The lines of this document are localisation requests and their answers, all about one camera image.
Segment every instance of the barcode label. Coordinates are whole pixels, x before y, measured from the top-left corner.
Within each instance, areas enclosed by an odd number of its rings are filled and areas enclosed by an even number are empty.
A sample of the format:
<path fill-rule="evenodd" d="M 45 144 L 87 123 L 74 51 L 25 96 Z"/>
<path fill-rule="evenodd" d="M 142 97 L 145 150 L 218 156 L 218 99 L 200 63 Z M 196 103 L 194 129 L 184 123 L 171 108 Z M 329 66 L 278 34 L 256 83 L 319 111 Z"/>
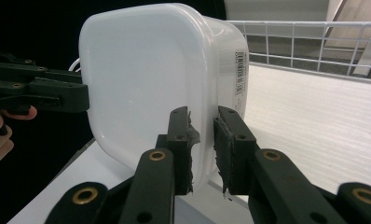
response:
<path fill-rule="evenodd" d="M 242 94 L 246 91 L 246 80 L 247 80 L 247 74 L 246 74 L 246 52 L 235 52 L 235 64 L 236 64 L 236 89 L 235 89 L 235 95 Z"/>

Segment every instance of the translucent plastic tub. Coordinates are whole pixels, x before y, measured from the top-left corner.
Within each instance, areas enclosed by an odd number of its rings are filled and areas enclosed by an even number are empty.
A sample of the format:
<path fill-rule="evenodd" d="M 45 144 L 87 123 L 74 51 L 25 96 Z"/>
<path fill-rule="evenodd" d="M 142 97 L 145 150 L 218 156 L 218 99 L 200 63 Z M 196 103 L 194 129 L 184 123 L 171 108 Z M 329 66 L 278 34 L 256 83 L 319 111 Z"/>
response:
<path fill-rule="evenodd" d="M 200 144 L 192 148 L 194 189 L 214 169 L 217 105 L 244 112 L 248 49 L 233 25 L 179 4 L 110 11 L 84 24 L 79 54 L 89 85 L 89 122 L 101 148 L 132 169 L 188 106 Z"/>

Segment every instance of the white cable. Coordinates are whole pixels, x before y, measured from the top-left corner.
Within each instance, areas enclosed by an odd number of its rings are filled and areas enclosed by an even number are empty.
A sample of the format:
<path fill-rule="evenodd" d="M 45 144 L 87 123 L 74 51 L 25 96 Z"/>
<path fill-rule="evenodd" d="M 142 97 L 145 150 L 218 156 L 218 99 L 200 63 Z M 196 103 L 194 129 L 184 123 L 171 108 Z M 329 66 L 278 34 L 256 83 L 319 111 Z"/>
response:
<path fill-rule="evenodd" d="M 69 67 L 69 71 L 73 71 L 75 70 L 76 66 L 80 63 L 80 58 L 78 58 L 77 60 L 75 60 L 72 65 L 70 65 Z"/>

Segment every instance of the wire rack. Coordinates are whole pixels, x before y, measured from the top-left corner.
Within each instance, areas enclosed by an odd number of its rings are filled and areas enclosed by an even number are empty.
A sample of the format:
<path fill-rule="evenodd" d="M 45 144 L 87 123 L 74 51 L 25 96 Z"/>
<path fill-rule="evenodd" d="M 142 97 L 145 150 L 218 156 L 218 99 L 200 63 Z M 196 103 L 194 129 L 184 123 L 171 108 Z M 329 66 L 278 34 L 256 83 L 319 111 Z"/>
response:
<path fill-rule="evenodd" d="M 371 79 L 371 22 L 228 21 L 251 63 Z"/>

